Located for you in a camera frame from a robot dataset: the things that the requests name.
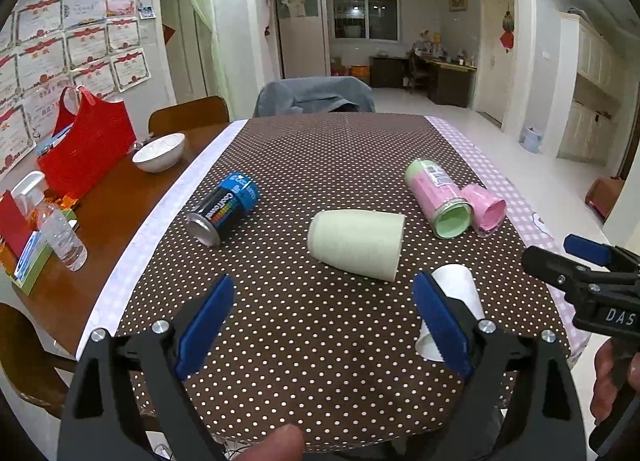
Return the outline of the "left hand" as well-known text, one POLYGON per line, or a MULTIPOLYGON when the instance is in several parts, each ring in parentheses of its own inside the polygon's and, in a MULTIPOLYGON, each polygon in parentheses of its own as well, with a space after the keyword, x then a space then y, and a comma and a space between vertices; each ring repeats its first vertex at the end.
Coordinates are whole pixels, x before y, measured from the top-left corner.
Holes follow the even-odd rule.
POLYGON ((243 450, 236 461, 298 461, 305 448, 303 432, 293 424, 276 429, 263 441, 243 450))

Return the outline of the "right hand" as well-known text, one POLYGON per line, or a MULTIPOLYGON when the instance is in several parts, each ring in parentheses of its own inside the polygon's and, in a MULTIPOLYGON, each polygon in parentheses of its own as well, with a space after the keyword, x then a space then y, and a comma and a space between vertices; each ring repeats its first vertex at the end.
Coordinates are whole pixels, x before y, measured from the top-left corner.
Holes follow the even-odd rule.
POLYGON ((593 384, 590 412, 597 425, 604 421, 612 411, 618 393, 613 371, 626 359, 629 360, 626 370, 627 383, 638 392, 640 384, 639 353, 634 344, 612 337, 598 349, 594 356, 596 381, 593 384))

